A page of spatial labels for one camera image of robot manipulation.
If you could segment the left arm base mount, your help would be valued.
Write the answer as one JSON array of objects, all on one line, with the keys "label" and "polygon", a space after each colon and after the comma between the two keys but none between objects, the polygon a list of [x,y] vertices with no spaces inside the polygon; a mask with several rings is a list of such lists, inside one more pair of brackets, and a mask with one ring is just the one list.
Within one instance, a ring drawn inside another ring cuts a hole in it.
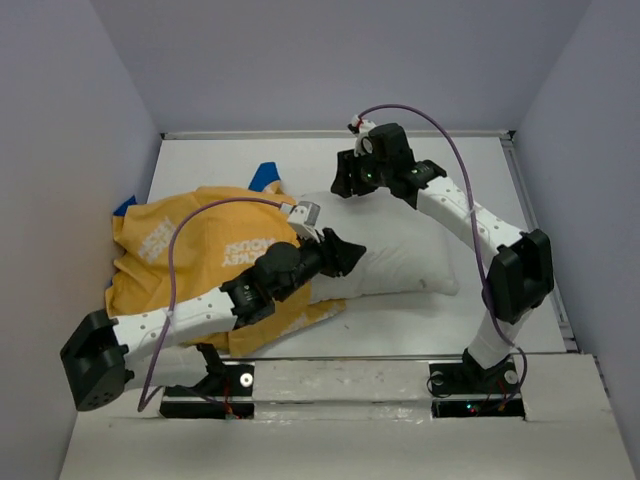
[{"label": "left arm base mount", "polygon": [[211,344],[197,344],[206,375],[193,386],[167,387],[159,407],[165,419],[249,420],[254,418],[252,400],[255,366],[225,363]]}]

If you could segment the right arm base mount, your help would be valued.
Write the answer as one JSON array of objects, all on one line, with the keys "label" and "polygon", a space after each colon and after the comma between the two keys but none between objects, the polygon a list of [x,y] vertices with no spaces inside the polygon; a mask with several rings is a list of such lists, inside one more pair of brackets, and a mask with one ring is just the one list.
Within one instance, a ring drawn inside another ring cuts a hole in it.
[{"label": "right arm base mount", "polygon": [[459,361],[430,363],[425,386],[435,419],[525,418],[520,376],[510,356],[489,370],[467,352]]}]

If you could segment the white pillow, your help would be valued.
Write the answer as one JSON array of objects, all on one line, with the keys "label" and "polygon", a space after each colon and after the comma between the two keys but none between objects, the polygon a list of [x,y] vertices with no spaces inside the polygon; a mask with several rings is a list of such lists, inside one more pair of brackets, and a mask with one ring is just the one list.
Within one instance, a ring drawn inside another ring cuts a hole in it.
[{"label": "white pillow", "polygon": [[381,190],[347,199],[328,191],[297,199],[320,206],[319,230],[331,228],[342,240],[366,247],[348,275],[314,277],[312,304],[406,292],[458,293],[444,228],[404,201]]}]

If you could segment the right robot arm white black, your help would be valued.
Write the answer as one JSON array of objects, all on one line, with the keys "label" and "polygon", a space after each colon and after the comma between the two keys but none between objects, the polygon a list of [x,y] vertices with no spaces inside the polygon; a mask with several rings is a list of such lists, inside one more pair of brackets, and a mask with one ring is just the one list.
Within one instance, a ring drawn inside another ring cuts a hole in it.
[{"label": "right robot arm white black", "polygon": [[355,117],[348,129],[356,142],[338,155],[332,193],[349,198],[386,188],[474,252],[486,311],[463,352],[460,379],[470,391],[486,390],[515,349],[524,321],[554,289],[549,237],[502,221],[474,200],[470,185],[459,187],[433,161],[416,160],[398,124]]}]

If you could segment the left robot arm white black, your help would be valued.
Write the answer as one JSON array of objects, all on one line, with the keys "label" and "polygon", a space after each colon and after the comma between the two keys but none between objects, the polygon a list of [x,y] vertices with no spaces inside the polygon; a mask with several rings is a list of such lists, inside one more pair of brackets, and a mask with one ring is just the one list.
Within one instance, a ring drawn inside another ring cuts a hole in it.
[{"label": "left robot arm white black", "polygon": [[365,252],[326,228],[298,245],[272,244],[236,278],[175,306],[114,318],[105,310],[87,314],[60,352],[76,410],[106,406],[136,380],[148,386],[143,360],[155,363],[166,347],[259,323],[316,275],[351,273]]}]

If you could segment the yellow blue pillowcase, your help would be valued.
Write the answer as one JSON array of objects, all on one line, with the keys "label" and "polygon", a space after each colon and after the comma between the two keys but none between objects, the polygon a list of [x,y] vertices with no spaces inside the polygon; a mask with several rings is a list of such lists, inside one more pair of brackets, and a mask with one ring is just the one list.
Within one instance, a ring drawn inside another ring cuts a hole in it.
[{"label": "yellow blue pillowcase", "polygon": [[296,243],[278,203],[292,203],[277,181],[252,189],[204,186],[140,204],[130,198],[112,217],[124,254],[105,292],[110,316],[168,305],[169,271],[185,301],[235,278],[275,242]]}]

